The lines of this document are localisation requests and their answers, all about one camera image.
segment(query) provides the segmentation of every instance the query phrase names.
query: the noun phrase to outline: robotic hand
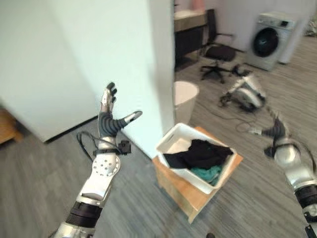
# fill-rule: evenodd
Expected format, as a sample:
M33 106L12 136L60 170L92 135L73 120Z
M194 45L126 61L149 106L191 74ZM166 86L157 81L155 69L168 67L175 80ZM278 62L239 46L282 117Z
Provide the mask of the robotic hand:
M264 152L267 156L274 158L275 162L284 170L309 223L306 227L306 233L309 238L317 238L316 164L312 159L313 170L311 170L302 163L301 143L290 137L278 115L270 110L269 112L274 118L274 126L265 130L251 128L249 132L273 138L273 145L266 148Z
M94 235L113 178L120 169L117 155L124 153L116 145L116 135L142 115L141 111L137 111L122 119L113 119L112 108L116 92L114 83L110 83L104 91L98 116L100 137L97 139L99 143L91 175L80 190L66 222L61 223L54 238L92 238Z

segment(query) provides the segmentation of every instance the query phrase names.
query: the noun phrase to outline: wooden cabinet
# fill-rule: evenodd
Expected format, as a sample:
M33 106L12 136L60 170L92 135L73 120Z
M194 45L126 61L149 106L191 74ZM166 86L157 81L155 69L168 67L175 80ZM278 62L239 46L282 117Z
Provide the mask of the wooden cabinet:
M15 124L15 118L6 110L0 109L0 144L10 139L22 140L23 136L17 131Z

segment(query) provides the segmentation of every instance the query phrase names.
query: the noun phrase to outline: desk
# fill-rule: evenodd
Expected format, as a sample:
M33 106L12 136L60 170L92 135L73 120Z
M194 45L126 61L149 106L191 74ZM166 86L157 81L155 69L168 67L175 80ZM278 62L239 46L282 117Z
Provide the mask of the desk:
M202 48L205 25L204 12L187 10L174 14L176 59Z
M215 138L201 127L196 127L195 129L212 138ZM227 180L232 175L233 171L238 167L242 160L243 158L240 155L237 155L235 157L229 174L222 186L225 185ZM205 194L196 187L192 186L185 179L175 174L172 170L161 164L158 157L155 157L153 159L153 164L155 166L160 188L164 188L166 192L173 198L173 200L188 216L188 222L190 224L200 213L200 211L207 205L207 203L212 199L212 197L218 192L218 190L221 189L219 188L213 190L210 194Z

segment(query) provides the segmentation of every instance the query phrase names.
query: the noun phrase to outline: laundry basket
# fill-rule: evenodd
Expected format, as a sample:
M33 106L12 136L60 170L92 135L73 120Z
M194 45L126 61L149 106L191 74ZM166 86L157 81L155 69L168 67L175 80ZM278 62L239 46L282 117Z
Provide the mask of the laundry basket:
M220 141L215 140L188 125L179 123L176 126L174 126L157 145L156 150L158 152L159 161L165 166L170 167L167 160L164 157L164 154L173 154L182 151L187 151L188 148L191 146L191 141L193 139L206 140L211 144L226 146ZM230 167L232 166L234 158L237 155L234 149L231 148L231 151L233 152L233 154L226 158L221 174L219 175L218 183L215 186L212 186L206 181L202 180L194 173L192 173L189 169L171 168L171 170L179 176L181 176L182 178L184 178L185 180L187 180L189 183L191 183L193 186L198 188L203 193L210 194L214 189L218 189L222 186L222 184L225 181L225 178L229 174Z
M188 124L192 115L199 88L189 82L174 83L175 123Z

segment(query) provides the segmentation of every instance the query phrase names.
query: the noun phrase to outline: office chair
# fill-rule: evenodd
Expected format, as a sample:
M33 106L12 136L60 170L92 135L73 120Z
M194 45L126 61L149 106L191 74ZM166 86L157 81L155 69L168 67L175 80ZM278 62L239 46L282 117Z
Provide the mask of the office chair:
M205 57L216 60L216 61L215 61L215 65L205 65L201 67L201 71L204 71L204 69L207 69L207 71L202 76L202 80L204 80L205 77L209 75L210 73L215 72L219 76L220 82L225 83L221 72L231 72L231 70L219 67L219 62L232 61L236 56L236 52L230 46L218 44L218 43L215 43L214 41L218 35L229 36L231 38L231 41L233 41L234 35L217 33L214 9L207 10L207 25L208 25L209 35L208 35L208 41L204 45L205 47L204 52L206 52Z

